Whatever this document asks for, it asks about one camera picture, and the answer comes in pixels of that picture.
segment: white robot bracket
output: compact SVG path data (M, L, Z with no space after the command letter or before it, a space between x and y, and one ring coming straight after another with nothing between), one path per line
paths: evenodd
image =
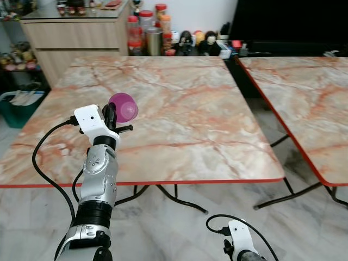
M238 254L243 250L249 250L258 254L254 248L249 229L245 224L238 220L232 220L228 222L228 227L231 232L234 247L232 260L238 260Z
M88 136L90 143L98 136L109 136L116 140L116 144L120 142L120 136L109 130L105 125L105 118L99 106L92 104L77 108L74 115L80 125L81 130Z

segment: pink plastic cup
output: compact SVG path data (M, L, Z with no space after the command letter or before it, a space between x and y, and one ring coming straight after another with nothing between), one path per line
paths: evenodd
M109 103L111 102L116 105L118 123L131 121L138 115L138 106L131 95L119 92L110 98Z

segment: marble table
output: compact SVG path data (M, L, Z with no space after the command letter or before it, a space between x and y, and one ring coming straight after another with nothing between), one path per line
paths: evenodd
M302 192L323 184L335 201L348 206L335 197L337 186L348 185L348 59L273 57L239 62L320 181ZM287 199L298 196L289 190L292 196Z
M48 187L34 170L43 135L88 104L126 92L139 115L121 134L118 185L276 182L283 169L223 61L216 57L80 58L66 71L0 161L0 188ZM42 145L37 161L69 187L87 137L67 126Z

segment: tile floor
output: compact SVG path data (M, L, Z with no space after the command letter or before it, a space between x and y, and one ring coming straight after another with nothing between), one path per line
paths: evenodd
M250 107L270 142L283 135L284 130L262 102L250 101ZM1 157L18 130L7 128L1 120L0 129ZM317 181L290 139L275 152L295 190ZM73 199L71 189L65 190ZM131 194L131 187L119 187L119 198ZM253 224L280 260L348 260L348 210L334 203L324 188L258 211L252 208L257 202L287 194L283 182L180 185L179 198L205 207L209 210L206 216L150 187L137 200L113 211L114 260L227 261L222 250L224 237L205 226L207 217L218 213L236 215ZM338 197L348 200L348 191L340 188ZM53 260L70 223L69 215L64 199L54 189L0 189L0 260ZM225 226L227 221L218 219L212 225ZM259 253L273 260L257 235L252 236Z

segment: white box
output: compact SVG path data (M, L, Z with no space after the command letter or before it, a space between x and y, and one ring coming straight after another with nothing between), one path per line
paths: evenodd
M228 49L228 47L223 43L222 40L218 40L216 41L216 43L220 46L221 48L221 52L220 52L220 55L219 57L221 59L229 59L229 57L231 56L231 50Z

